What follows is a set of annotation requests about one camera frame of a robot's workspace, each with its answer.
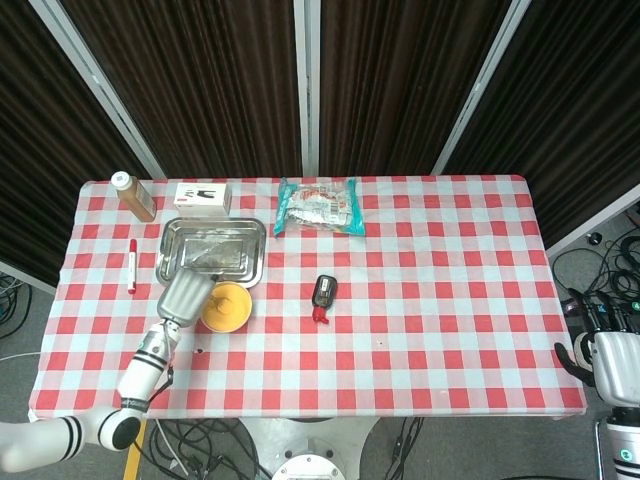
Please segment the yellow floor tape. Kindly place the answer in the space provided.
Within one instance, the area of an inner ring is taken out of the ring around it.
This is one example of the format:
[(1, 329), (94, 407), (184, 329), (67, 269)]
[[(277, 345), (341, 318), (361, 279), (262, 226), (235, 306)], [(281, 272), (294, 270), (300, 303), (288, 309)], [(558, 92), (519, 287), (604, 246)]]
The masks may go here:
[(129, 447), (127, 453), (127, 459), (125, 463), (124, 473), (122, 480), (136, 480), (141, 461), (141, 453), (138, 449), (144, 441), (144, 435), (146, 430), (146, 421), (141, 422), (140, 431), (134, 441), (134, 444)]

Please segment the dark brown curtain panel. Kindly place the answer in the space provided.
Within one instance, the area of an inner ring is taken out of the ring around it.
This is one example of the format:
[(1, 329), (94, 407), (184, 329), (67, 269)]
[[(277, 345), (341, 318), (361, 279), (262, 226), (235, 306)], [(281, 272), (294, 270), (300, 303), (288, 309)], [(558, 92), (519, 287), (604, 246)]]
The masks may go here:
[(546, 246), (640, 184), (640, 0), (531, 0), (445, 170), (523, 177)]
[(302, 173), (292, 0), (61, 0), (170, 178)]
[(322, 0), (319, 172), (426, 175), (511, 0)]
[(0, 262), (56, 285), (88, 181), (148, 178), (28, 0), (0, 0)]

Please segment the white metal partition base rail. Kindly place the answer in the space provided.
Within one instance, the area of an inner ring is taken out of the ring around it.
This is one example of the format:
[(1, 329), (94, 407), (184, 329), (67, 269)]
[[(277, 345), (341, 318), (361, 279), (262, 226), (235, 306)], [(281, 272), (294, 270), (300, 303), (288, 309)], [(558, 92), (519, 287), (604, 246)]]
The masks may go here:
[(640, 201), (640, 183), (636, 184), (632, 189), (621, 195), (618, 199), (597, 212), (595, 215), (588, 218), (585, 222), (570, 231), (551, 247), (547, 248), (547, 257), (551, 259), (558, 255), (572, 242), (576, 241), (580, 237), (584, 237), (587, 233), (594, 231), (599, 225), (606, 223), (611, 218), (619, 215), (638, 201)]
[(56, 287), (53, 285), (50, 285), (46, 282), (43, 282), (39, 279), (37, 279), (36, 277), (29, 275), (28, 273), (17, 269), (5, 262), (0, 261), (0, 272), (8, 274), (22, 282), (25, 282), (43, 292), (46, 292), (50, 295), (54, 295), (56, 292)]

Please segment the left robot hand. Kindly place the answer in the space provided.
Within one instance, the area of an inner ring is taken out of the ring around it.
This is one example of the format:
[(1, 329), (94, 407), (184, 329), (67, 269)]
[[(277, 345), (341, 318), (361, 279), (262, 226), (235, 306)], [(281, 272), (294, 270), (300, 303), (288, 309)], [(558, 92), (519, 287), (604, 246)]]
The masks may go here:
[(157, 313), (162, 320), (172, 321), (179, 328), (192, 326), (200, 317), (219, 276), (179, 269), (161, 294)]

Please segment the metal tray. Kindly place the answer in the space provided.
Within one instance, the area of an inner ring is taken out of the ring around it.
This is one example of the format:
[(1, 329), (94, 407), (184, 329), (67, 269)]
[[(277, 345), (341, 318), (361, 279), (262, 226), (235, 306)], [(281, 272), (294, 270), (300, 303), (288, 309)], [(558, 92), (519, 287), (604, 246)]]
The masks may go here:
[(266, 228), (255, 218), (178, 217), (166, 223), (156, 279), (168, 285), (188, 268), (251, 288), (263, 274)]

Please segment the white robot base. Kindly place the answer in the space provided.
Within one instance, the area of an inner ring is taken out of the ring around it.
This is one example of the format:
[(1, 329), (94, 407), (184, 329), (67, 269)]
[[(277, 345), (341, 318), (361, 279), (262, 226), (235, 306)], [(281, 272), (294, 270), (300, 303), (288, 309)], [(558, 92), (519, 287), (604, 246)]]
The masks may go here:
[(243, 418), (268, 480), (360, 480), (376, 417)]

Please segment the white metal partition post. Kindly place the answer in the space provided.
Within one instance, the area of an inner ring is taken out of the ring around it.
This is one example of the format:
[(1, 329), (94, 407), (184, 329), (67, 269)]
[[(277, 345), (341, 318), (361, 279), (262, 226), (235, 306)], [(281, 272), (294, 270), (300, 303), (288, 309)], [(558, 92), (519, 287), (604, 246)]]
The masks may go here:
[(316, 177), (320, 160), (321, 0), (293, 0), (303, 175)]
[(531, 0), (511, 0), (509, 8), (485, 56), (471, 90), (430, 172), (441, 175), (465, 133), (501, 60), (525, 17)]
[(28, 0), (148, 175), (166, 179), (156, 156), (60, 0)]

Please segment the red white checkered tablecloth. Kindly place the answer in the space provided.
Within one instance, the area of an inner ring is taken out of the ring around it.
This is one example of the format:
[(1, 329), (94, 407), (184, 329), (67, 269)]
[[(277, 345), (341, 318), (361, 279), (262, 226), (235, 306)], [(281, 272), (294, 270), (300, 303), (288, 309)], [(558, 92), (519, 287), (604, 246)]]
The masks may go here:
[[(157, 321), (155, 275), (177, 184), (151, 181), (141, 223), (107, 182), (79, 193), (29, 400), (40, 418), (118, 405)], [(238, 331), (187, 328), (155, 418), (581, 414), (555, 354), (569, 335), (526, 181), (517, 175), (365, 177), (366, 233), (269, 236)], [(136, 292), (127, 291), (137, 241)], [(338, 282), (312, 319), (319, 275)]]

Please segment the brown juice bottle white cap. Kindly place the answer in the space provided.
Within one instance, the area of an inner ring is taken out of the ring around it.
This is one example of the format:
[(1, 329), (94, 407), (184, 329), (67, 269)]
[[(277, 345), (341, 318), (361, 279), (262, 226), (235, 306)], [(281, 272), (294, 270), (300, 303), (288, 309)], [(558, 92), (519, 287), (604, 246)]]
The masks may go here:
[(155, 219), (155, 202), (137, 177), (117, 171), (111, 176), (111, 185), (116, 189), (119, 200), (139, 221), (152, 222)]

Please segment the white cardboard product box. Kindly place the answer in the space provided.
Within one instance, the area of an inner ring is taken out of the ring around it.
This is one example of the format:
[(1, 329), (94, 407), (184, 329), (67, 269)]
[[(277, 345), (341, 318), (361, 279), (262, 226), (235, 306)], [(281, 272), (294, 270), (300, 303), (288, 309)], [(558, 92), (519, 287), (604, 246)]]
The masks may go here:
[(181, 182), (173, 201), (182, 216), (228, 216), (231, 206), (231, 187), (226, 183)]

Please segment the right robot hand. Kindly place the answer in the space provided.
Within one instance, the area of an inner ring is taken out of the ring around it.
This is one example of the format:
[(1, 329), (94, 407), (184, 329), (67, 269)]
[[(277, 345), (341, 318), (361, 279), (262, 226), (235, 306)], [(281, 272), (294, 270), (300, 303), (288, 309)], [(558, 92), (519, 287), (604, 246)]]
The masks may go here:
[(554, 345), (564, 370), (597, 390), (600, 398), (614, 408), (640, 408), (640, 326), (608, 294), (597, 290), (593, 297), (576, 289), (568, 290), (584, 321), (569, 352)]

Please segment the teal silver snack bag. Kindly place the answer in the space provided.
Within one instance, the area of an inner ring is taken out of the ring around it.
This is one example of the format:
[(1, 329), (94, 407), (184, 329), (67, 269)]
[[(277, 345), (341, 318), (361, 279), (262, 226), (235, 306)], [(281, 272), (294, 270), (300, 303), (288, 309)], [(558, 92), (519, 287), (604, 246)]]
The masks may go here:
[(279, 236), (289, 225), (296, 224), (364, 236), (364, 218), (356, 186), (355, 178), (306, 184), (282, 178), (278, 188), (273, 235)]

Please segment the black bottle red cap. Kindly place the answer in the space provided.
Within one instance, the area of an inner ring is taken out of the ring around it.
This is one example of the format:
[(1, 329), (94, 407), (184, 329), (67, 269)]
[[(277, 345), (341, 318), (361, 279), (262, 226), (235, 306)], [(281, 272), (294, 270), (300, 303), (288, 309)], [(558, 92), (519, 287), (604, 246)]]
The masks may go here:
[(312, 295), (312, 319), (316, 323), (328, 324), (327, 310), (332, 306), (337, 293), (338, 282), (329, 275), (319, 275)]

